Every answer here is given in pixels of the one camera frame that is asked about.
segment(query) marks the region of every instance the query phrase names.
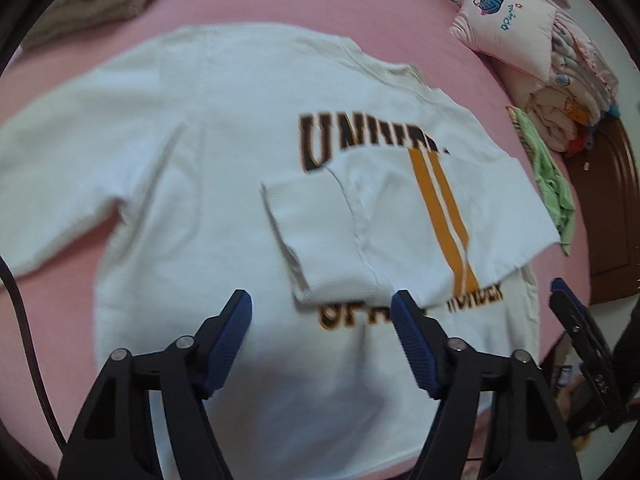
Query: wooden panel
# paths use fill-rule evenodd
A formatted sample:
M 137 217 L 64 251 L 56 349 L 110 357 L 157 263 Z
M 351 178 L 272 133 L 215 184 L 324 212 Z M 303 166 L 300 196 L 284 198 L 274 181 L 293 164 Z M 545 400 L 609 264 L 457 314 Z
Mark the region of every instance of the wooden panel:
M 593 151 L 566 160 L 580 199 L 589 241 L 591 303 L 639 291 L 638 174 L 622 123 L 602 121 Z

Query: blue rubber fingertip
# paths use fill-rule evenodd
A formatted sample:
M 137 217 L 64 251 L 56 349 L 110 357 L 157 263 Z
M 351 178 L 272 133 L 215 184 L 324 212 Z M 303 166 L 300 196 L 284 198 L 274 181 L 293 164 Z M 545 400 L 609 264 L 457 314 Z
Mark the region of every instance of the blue rubber fingertip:
M 562 278 L 556 278 L 551 282 L 551 293 L 564 292 L 569 300 L 577 307 L 577 309 L 585 315 L 587 312 L 586 307 L 575 297 L 573 291 L 569 288 Z
M 420 328 L 399 294 L 391 302 L 391 321 L 404 350 L 418 387 L 436 397 L 442 389 L 436 372 L 436 358 Z
M 251 297 L 245 292 L 209 353 L 208 371 L 202 384 L 202 388 L 209 396 L 225 385 L 226 378 L 244 339 L 244 334 L 251 323 L 251 317 Z

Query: orange stripe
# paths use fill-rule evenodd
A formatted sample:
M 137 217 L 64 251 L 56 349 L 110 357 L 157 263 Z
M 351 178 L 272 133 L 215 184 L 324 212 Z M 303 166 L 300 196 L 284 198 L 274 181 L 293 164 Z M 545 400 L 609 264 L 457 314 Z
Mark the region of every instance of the orange stripe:
M 449 232 L 447 220 L 444 216 L 444 212 L 442 211 L 440 200 L 438 200 L 438 196 L 436 195 L 436 190 L 433 187 L 433 182 L 431 181 L 431 176 L 429 175 L 429 170 L 427 170 L 427 164 L 424 161 L 424 156 L 422 155 L 421 150 L 417 148 L 410 148 L 408 151 L 411 164 L 414 167 L 415 179 L 418 183 L 418 187 L 420 188 L 424 205 L 426 206 L 427 212 L 431 218 L 431 224 L 433 225 L 433 230 L 436 234 L 436 238 L 438 239 L 440 249 L 453 272 L 453 295 L 460 296 L 464 293 L 464 289 L 462 287 L 462 271 L 464 262 L 462 261 L 462 257 L 460 256 L 460 252 L 458 251 L 458 247 L 453 236 L 451 236 L 451 232 Z
M 465 224 L 462 221 L 462 217 L 460 216 L 458 205 L 456 204 L 456 200 L 453 198 L 453 193 L 451 192 L 451 188 L 449 187 L 449 182 L 447 181 L 447 177 L 445 176 L 442 165 L 440 164 L 440 157 L 437 153 L 433 152 L 428 153 L 428 156 L 429 160 L 431 161 L 431 165 L 433 166 L 433 173 L 435 174 L 438 185 L 440 186 L 440 192 L 442 193 L 442 197 L 444 198 L 444 203 L 449 210 L 449 218 L 451 218 L 453 228 L 456 230 L 456 233 L 458 234 L 458 237 L 462 242 L 462 246 L 465 249 L 465 292 L 473 292 L 474 290 L 478 290 L 478 288 L 480 287 L 478 285 L 478 279 L 476 279 L 476 275 L 471 269 L 471 265 L 469 265 L 469 260 L 467 257 L 469 247 L 469 234 L 466 232 Z

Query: black cable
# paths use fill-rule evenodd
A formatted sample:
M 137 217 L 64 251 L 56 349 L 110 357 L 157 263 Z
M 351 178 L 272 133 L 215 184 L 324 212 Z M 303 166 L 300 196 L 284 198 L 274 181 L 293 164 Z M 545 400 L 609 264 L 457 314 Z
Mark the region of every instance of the black cable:
M 27 320 L 27 313 L 24 309 L 24 303 L 22 302 L 22 296 L 18 284 L 15 282 L 15 278 L 12 275 L 9 267 L 0 256 L 0 280 L 4 283 L 6 291 L 9 293 L 11 302 L 14 304 L 15 317 L 18 320 L 18 328 L 20 329 L 20 337 L 22 338 L 22 346 L 24 346 L 24 354 L 27 357 L 27 364 L 29 365 L 29 372 L 31 373 L 31 380 L 33 386 L 36 389 L 38 400 L 40 401 L 40 407 L 44 413 L 44 417 L 47 419 L 49 429 L 53 434 L 53 438 L 56 440 L 60 451 L 64 452 L 66 446 L 66 440 L 60 426 L 56 420 L 56 415 L 53 413 L 49 397 L 47 397 L 47 391 L 42 382 L 42 376 L 40 375 L 40 368 L 38 367 L 38 359 L 36 358 L 36 352 L 33 348 L 33 339 L 31 338 L 31 330 L 29 329 L 29 321 Z

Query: pink fabric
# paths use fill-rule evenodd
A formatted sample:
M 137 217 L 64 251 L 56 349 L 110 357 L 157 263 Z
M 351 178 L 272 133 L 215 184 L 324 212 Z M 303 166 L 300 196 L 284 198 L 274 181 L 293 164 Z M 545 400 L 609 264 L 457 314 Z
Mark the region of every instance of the pink fabric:
M 350 36 L 389 62 L 416 64 L 427 85 L 469 108 L 495 142 L 530 164 L 505 110 L 511 104 L 484 61 L 450 32 L 458 8 L 447 0 L 156 0 L 142 17 L 76 34 L 21 55 L 0 78 L 0 124 L 35 97 L 139 42 L 195 23 L 284 22 Z M 564 168 L 560 159 L 556 161 Z M 95 379 L 92 279 L 115 220 L 85 235 L 43 269 L 20 281 L 51 403 L 68 435 Z M 559 246 L 534 262 L 540 282 L 542 353 L 561 333 L 547 306 L 548 286 L 562 276 L 577 296 L 590 295 L 586 233 L 578 212 L 572 256 Z M 36 457 L 60 461 L 31 386 L 11 304 L 0 292 L 0 417 Z M 379 472 L 388 478 L 409 467 Z

